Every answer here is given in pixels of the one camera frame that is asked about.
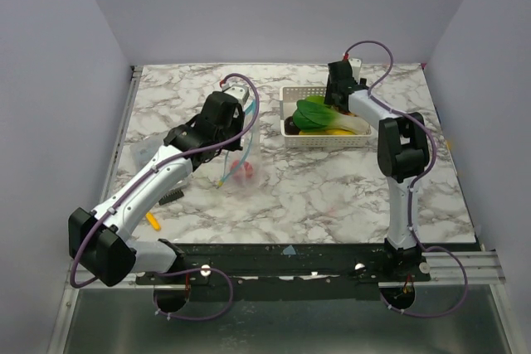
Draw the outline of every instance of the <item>yellow object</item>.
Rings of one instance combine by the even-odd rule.
[[[151,214],[151,212],[146,213],[146,219],[148,219],[149,224],[153,227],[155,231],[160,231],[160,224],[157,219]]]
[[[355,136],[356,133],[343,129],[315,130],[313,132],[300,131],[299,136]]]

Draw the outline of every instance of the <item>table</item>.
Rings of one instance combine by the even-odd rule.
[[[368,83],[386,69],[364,65]],[[222,157],[192,175],[184,198],[156,205],[160,232],[142,221],[134,238],[186,243],[373,243],[387,233],[387,182],[378,169],[376,137],[366,148],[286,149],[280,135],[279,91],[285,85],[324,85],[326,65],[237,64],[145,66],[134,101],[114,189],[134,174],[130,146],[188,121],[225,75],[249,76],[261,94],[263,179],[258,189],[230,195],[217,189]],[[375,93],[397,109],[419,111],[439,148],[421,185],[420,236],[426,242],[474,242],[451,155],[420,65],[396,65]]]

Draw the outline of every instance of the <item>black brush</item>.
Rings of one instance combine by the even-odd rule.
[[[169,190],[166,195],[160,198],[160,201],[158,201],[158,204],[160,206],[166,205],[167,203],[174,202],[177,199],[181,199],[183,196],[184,196],[184,193],[182,189],[174,188],[172,190]]]

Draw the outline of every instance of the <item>dark round fruit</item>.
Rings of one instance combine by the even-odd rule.
[[[292,117],[288,117],[285,119],[284,130],[286,134],[289,134],[292,136],[296,136],[300,132],[300,129],[297,126],[295,126],[295,124],[293,123]]]

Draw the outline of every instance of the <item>gray floor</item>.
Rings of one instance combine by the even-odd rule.
[[[417,290],[417,311],[455,303],[460,288]],[[456,314],[420,320],[380,302],[238,302],[211,322],[154,316],[151,291],[80,292],[67,353],[509,353],[488,287],[474,287]],[[221,303],[190,303],[204,315]]]

